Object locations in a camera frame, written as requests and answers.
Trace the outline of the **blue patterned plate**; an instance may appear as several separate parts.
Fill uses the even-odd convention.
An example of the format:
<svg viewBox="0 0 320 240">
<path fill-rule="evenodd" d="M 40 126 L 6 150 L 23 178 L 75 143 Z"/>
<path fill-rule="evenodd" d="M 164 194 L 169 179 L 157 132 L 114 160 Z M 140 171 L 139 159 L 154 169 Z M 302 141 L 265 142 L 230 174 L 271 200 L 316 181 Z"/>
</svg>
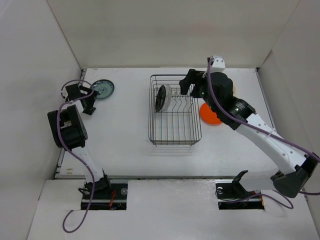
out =
<svg viewBox="0 0 320 240">
<path fill-rule="evenodd" d="M 113 94 L 115 90 L 115 85 L 112 81 L 108 79 L 100 79 L 95 81 L 91 85 L 91 89 L 97 92 L 97 95 L 96 95 L 97 100 L 104 100 Z"/>
</svg>

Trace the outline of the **clear glass plate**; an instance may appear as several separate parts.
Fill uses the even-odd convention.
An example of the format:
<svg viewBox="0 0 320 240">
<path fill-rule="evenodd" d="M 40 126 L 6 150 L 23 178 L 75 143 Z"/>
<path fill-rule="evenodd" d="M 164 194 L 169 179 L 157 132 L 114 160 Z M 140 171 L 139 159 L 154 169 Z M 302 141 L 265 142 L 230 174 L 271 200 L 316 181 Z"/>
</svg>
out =
<svg viewBox="0 0 320 240">
<path fill-rule="evenodd" d="M 164 98 L 163 106 L 161 108 L 161 112 L 165 112 L 168 109 L 171 103 L 171 99 L 172 99 L 172 88 L 167 84 L 165 86 L 165 98 Z"/>
</svg>

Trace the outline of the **black plate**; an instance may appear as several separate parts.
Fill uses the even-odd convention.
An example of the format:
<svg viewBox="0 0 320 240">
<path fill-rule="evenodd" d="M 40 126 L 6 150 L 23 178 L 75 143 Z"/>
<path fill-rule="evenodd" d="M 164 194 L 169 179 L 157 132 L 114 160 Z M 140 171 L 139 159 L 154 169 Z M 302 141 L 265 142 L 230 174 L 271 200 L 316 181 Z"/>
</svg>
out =
<svg viewBox="0 0 320 240">
<path fill-rule="evenodd" d="M 155 100 L 155 111 L 160 112 L 165 104 L 166 100 L 166 87 L 164 85 L 161 85 Z"/>
</svg>

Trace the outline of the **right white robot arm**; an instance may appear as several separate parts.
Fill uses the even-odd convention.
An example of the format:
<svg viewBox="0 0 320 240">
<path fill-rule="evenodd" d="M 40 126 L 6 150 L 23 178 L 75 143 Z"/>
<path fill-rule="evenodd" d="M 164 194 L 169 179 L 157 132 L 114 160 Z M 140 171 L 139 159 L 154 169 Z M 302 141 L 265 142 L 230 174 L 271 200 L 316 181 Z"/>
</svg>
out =
<svg viewBox="0 0 320 240">
<path fill-rule="evenodd" d="M 229 184 L 237 197 L 255 190 L 276 190 L 295 198 L 312 176 L 319 158 L 285 142 L 245 100 L 234 96 L 233 81 L 222 72 L 209 77 L 203 71 L 189 69 L 179 81 L 180 93 L 202 98 L 218 119 L 262 150 L 277 170 L 250 174 L 241 171 Z"/>
</svg>

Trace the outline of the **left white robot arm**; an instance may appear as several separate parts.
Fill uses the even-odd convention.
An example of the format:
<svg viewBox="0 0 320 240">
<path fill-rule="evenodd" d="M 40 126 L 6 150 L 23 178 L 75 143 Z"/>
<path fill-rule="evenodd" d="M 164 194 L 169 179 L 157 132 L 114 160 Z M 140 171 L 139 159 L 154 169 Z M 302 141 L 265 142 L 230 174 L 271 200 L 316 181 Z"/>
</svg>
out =
<svg viewBox="0 0 320 240">
<path fill-rule="evenodd" d="M 89 156 L 86 148 L 88 133 L 81 118 L 81 114 L 91 116 L 96 110 L 94 103 L 98 92 L 69 81 L 61 88 L 61 95 L 66 104 L 61 110 L 50 111 L 47 114 L 54 142 L 58 148 L 81 158 L 86 183 L 84 189 L 79 191 L 96 193 L 105 199 L 111 195 L 112 185 L 103 169 Z"/>
</svg>

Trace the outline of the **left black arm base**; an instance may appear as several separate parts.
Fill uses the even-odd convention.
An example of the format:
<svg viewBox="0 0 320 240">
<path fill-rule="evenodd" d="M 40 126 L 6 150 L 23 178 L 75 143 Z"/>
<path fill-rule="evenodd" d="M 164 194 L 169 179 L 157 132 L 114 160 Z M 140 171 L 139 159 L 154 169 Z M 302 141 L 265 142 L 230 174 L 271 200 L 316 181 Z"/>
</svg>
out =
<svg viewBox="0 0 320 240">
<path fill-rule="evenodd" d="M 128 181 L 111 180 L 111 190 L 95 191 L 89 210 L 124 211 L 127 209 Z"/>
</svg>

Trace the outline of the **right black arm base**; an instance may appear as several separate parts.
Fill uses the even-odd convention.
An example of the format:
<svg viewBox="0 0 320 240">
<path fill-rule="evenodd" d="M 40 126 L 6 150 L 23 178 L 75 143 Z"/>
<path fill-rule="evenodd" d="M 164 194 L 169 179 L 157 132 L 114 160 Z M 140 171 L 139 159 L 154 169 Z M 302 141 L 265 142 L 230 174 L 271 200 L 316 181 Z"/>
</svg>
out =
<svg viewBox="0 0 320 240">
<path fill-rule="evenodd" d="M 260 192 L 246 191 L 241 185 L 241 178 L 247 173 L 241 171 L 234 179 L 218 179 L 215 181 L 215 196 L 219 210 L 264 210 Z"/>
</svg>

